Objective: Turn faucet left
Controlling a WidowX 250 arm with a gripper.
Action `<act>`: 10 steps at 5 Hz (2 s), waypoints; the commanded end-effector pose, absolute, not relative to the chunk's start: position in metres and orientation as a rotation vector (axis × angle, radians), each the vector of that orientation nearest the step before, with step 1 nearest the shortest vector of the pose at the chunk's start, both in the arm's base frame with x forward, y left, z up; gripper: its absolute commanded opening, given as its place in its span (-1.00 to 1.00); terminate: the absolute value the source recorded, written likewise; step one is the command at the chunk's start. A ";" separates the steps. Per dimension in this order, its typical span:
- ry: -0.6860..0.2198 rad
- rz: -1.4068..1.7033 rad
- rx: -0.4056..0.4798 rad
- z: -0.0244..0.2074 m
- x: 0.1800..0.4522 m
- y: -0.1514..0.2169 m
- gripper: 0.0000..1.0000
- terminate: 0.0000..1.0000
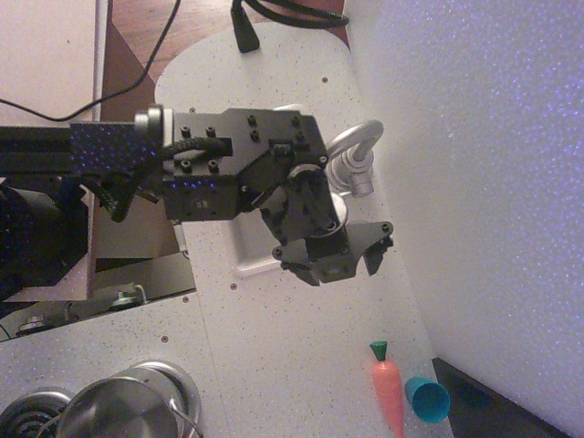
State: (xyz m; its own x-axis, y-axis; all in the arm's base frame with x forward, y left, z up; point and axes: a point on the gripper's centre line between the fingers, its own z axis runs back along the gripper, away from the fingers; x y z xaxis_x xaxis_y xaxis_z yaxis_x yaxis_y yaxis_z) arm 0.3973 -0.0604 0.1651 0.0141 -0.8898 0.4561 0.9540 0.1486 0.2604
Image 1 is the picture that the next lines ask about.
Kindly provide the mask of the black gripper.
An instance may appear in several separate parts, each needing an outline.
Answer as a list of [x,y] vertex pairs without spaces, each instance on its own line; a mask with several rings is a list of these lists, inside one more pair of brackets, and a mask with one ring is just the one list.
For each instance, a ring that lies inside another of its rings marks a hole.
[[279,242],[272,256],[283,270],[313,287],[353,278],[360,261],[374,276],[393,247],[392,223],[341,218],[326,174],[315,164],[287,172],[260,213]]

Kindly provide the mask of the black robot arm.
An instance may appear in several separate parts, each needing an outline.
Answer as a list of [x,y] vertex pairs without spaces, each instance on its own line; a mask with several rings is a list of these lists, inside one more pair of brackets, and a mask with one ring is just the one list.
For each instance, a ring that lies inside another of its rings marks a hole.
[[179,223],[259,211],[273,257],[311,286],[375,274],[392,246],[388,222],[351,224],[332,197],[335,158],[314,118],[296,110],[177,113],[134,122],[1,130],[1,295],[58,283],[88,250],[85,193],[114,222],[137,193]]

